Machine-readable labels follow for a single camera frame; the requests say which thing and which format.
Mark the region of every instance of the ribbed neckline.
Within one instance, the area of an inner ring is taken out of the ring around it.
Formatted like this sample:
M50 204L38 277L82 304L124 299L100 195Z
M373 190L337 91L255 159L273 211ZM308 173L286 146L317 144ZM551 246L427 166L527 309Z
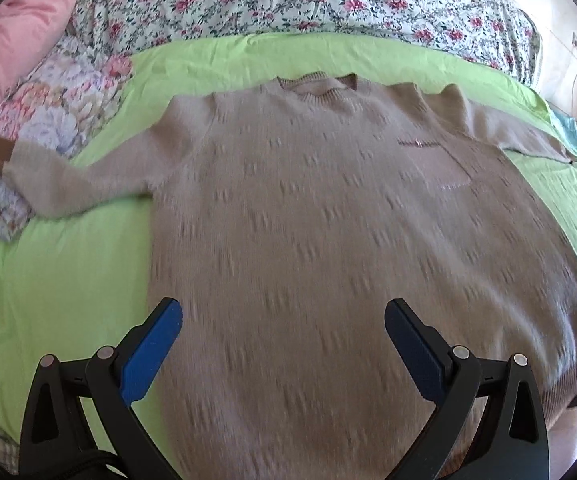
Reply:
M295 91L300 85L311 82L329 82L331 86L335 85L337 88L331 88L321 95L316 95L311 92L300 94ZM368 81L355 73L335 78L329 76L326 72L313 72L298 79L284 79L277 77L274 79L273 83L278 92L289 92L300 101L314 105L330 104L336 101L357 97L358 95L366 96L370 92ZM338 85L340 83L345 85L345 88L339 88Z

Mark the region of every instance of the knit sweater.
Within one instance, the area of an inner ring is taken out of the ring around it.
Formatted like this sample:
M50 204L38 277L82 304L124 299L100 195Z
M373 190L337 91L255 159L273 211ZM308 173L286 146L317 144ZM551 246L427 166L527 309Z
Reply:
M456 86L317 73L174 97L87 168L19 141L4 176L49 218L152 195L149 305L184 308L158 381L185 480L375 480L433 409L385 332L393 298L479 357L525 354L549 423L577 394L577 257L503 149L573 159Z

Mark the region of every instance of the sweater sleeve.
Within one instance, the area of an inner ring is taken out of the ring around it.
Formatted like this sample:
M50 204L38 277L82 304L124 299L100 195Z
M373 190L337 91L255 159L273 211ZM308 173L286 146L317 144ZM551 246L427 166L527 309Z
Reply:
M2 174L46 218L83 212L121 196L150 194L207 132L213 103L210 96L173 98L157 123L84 168L19 140Z
M577 156L553 136L495 108L469 101L457 85L440 94L424 94L437 120L454 134L463 134L502 150L559 162L577 162Z

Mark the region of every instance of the chest pocket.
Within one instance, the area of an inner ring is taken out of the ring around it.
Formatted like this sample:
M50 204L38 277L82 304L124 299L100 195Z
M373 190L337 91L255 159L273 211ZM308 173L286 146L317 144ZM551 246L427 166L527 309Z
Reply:
M471 183L462 164L440 143L400 140L399 144L428 187L454 189Z

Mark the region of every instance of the metal rivet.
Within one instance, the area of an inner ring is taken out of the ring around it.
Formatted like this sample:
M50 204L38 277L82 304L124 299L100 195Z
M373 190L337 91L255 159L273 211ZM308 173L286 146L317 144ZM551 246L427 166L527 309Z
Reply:
M112 346L103 346L97 350L97 357L100 359L108 359L113 357L113 352L115 352L115 349Z
M471 355L471 352L465 346L456 346L453 348L453 354L455 354L455 357L457 358L468 359Z
M526 366L528 364L528 359L524 354L515 354L513 360L520 366Z
M53 354L46 354L40 359L40 366L43 368L48 368L55 361L55 356Z

